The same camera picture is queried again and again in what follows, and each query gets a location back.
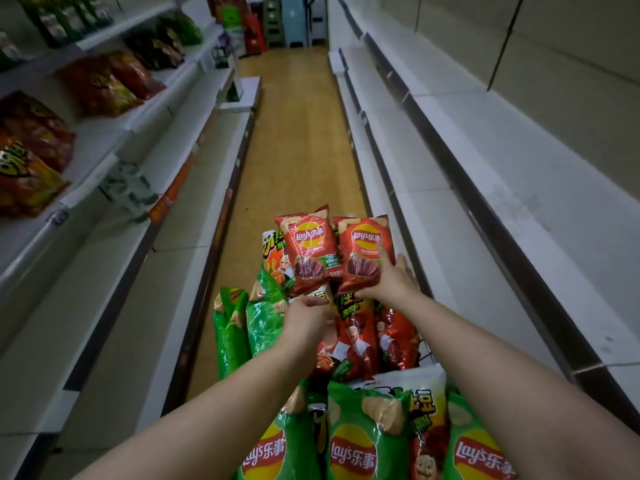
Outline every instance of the hand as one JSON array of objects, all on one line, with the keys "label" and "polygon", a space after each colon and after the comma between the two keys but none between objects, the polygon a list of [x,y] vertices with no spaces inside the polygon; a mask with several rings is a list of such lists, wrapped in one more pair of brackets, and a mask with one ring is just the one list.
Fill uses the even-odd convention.
[{"label": "hand", "polygon": [[316,366],[318,344],[327,327],[335,327],[335,317],[335,309],[318,296],[300,296],[287,309],[276,346],[292,354],[304,369],[304,377]]},{"label": "hand", "polygon": [[419,292],[418,282],[407,269],[404,255],[398,254],[394,266],[382,243],[378,242],[376,246],[380,261],[380,282],[371,288],[356,291],[356,298],[373,298],[391,308],[400,308],[408,295]]}]

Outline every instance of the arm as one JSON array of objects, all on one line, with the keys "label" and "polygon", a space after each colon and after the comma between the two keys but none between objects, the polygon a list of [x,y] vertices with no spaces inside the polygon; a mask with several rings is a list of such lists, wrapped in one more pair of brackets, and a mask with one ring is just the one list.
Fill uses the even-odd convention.
[{"label": "arm", "polygon": [[628,479],[640,438],[580,389],[413,286],[379,245],[380,284],[356,294],[404,314],[503,448],[522,478]]},{"label": "arm", "polygon": [[76,480],[229,477],[316,364],[335,312],[322,298],[289,307],[276,345],[160,421],[117,446]]}]

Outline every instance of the person's right arm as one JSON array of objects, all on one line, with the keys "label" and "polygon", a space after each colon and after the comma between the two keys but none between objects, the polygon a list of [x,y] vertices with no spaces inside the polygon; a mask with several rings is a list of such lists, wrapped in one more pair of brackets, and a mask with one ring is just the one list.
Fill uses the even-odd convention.
[{"label": "person's right arm", "polygon": [[640,475],[640,437],[539,361],[421,294],[378,246],[380,284],[356,293],[404,314],[521,478],[620,479]]}]

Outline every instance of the floor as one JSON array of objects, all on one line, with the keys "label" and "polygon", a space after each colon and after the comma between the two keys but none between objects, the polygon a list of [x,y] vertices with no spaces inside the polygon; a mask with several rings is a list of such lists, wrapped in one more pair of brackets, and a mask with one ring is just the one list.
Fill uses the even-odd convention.
[{"label": "floor", "polygon": [[251,290],[273,217],[326,203],[333,215],[366,213],[326,49],[270,50],[239,70],[262,77],[262,95],[188,399],[218,380],[213,298],[225,285]]}]

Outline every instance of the yellow circle logo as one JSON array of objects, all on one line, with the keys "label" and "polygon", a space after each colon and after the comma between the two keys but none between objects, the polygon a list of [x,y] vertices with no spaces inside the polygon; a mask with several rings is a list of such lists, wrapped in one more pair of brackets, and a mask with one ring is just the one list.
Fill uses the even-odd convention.
[{"label": "yellow circle logo", "polygon": [[274,480],[282,469],[287,440],[284,431],[274,423],[262,435],[242,463],[242,475],[247,480]]},{"label": "yellow circle logo", "polygon": [[316,248],[324,241],[324,227],[317,222],[304,222],[293,234],[296,243],[304,248]]},{"label": "yellow circle logo", "polygon": [[460,436],[453,450],[453,462],[464,480],[512,480],[516,472],[494,439],[482,429]]},{"label": "yellow circle logo", "polygon": [[329,468],[337,480],[369,480],[376,473],[376,446],[361,427],[343,424],[331,437],[329,449]]},{"label": "yellow circle logo", "polygon": [[382,241],[380,231],[369,224],[357,226],[351,233],[354,243],[364,250],[375,251],[376,242]]}]

